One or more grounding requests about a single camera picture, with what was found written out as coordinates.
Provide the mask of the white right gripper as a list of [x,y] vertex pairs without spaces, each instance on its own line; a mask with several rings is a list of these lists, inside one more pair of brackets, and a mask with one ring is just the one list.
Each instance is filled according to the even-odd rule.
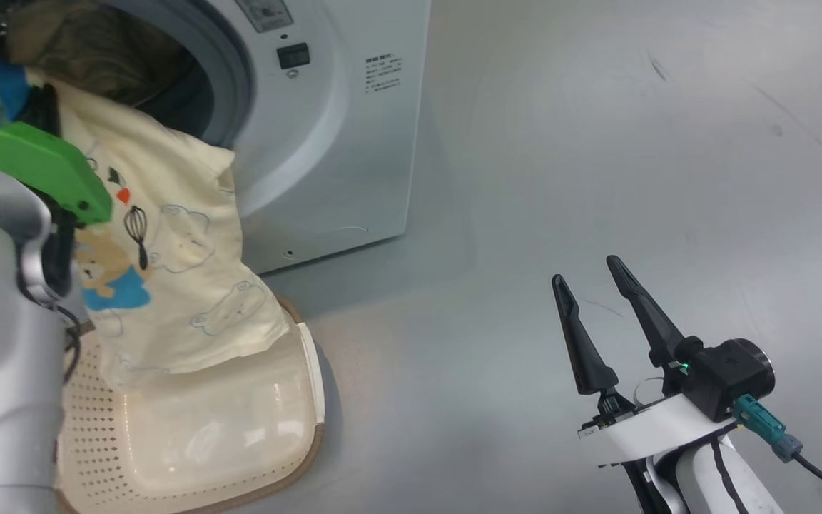
[[[651,364],[657,368],[671,367],[676,362],[676,345],[684,339],[681,331],[620,257],[609,255],[606,264],[617,290],[630,302],[649,342]],[[577,392],[580,395],[604,394],[616,388],[619,378],[598,353],[579,318],[577,300],[560,274],[552,276],[552,292]],[[712,422],[681,394],[661,400],[610,426],[578,430],[577,436],[588,462],[599,466],[617,465],[688,445],[733,422],[732,417]]]

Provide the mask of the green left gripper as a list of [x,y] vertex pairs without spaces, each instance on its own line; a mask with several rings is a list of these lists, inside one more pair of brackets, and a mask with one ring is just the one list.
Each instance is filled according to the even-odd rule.
[[0,126],[0,172],[52,198],[83,225],[112,219],[112,199],[71,143],[15,121]]

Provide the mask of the pale yellow printed garment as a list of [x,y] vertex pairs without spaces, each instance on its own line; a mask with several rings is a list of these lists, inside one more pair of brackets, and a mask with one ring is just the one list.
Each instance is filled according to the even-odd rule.
[[51,86],[60,133],[112,201],[107,223],[76,232],[81,297],[101,345],[101,377],[130,391],[269,349],[291,327],[242,260],[231,150],[133,107],[27,69]]

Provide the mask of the white front-load washing machine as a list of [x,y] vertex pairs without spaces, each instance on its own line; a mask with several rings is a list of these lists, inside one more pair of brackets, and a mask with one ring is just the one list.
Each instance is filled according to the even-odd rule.
[[[261,34],[235,0],[210,1],[237,30],[254,75],[230,148],[245,263],[270,273],[401,235],[431,0],[284,0],[293,25]],[[310,64],[284,71],[276,49],[301,42]],[[405,60],[401,84],[366,94],[365,60],[387,53]]]

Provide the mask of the brown cloth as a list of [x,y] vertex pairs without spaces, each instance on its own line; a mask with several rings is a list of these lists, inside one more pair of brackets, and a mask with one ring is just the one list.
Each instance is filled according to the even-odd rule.
[[99,0],[33,0],[9,14],[6,54],[50,79],[131,106],[195,67],[152,23]]

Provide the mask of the grey rating label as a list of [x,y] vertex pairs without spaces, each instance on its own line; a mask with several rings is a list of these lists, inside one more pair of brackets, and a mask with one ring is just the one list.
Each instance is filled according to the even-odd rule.
[[284,0],[235,0],[235,3],[257,33],[284,29],[294,23]]

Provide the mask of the cream perforated laundry basket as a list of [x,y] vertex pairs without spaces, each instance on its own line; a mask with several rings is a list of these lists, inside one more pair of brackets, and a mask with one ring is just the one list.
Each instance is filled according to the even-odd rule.
[[278,302],[291,327],[267,351],[129,394],[101,380],[101,345],[83,323],[63,390],[56,514],[226,514],[299,480],[322,447],[325,393],[310,329]]

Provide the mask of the printed warning text sticker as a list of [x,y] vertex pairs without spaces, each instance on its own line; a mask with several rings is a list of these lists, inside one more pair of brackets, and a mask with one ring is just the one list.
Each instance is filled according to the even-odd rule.
[[404,58],[394,53],[370,56],[365,60],[363,90],[366,94],[389,90],[401,84]]

